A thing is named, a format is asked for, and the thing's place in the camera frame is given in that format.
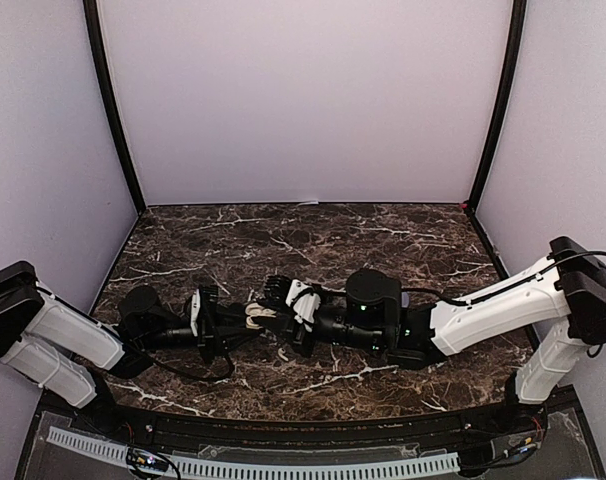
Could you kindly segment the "white earbud charging case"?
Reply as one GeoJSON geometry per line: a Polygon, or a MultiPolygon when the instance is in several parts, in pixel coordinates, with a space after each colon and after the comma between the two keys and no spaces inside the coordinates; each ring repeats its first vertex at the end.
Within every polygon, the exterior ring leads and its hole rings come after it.
{"type": "Polygon", "coordinates": [[[261,330],[263,326],[259,323],[260,319],[275,318],[277,312],[261,306],[257,302],[248,304],[245,307],[245,326],[250,330],[261,330]]]}

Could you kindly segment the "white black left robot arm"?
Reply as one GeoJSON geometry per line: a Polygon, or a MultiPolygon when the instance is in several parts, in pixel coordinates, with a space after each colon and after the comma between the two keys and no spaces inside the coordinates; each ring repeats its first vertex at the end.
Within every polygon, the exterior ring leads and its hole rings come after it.
{"type": "Polygon", "coordinates": [[[138,286],[118,311],[119,323],[105,325],[45,287],[32,264],[18,261],[0,270],[0,363],[58,395],[103,436],[114,436],[127,421],[105,374],[135,378],[156,364],[152,352],[172,348],[195,348],[210,364],[261,331],[244,306],[218,305],[214,288],[197,289],[177,315],[153,287],[138,286]]]}

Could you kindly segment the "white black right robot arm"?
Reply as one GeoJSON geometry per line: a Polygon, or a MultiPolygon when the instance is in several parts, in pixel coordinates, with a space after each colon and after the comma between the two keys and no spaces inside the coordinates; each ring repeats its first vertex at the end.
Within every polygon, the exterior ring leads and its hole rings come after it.
{"type": "Polygon", "coordinates": [[[528,362],[506,383],[493,413],[504,434],[517,432],[591,347],[606,344],[606,252],[569,237],[517,275],[459,298],[411,306],[412,288],[360,269],[341,292],[278,277],[269,300],[285,313],[292,347],[309,355],[320,341],[382,352],[394,365],[420,370],[487,339],[552,322],[528,362]]]}

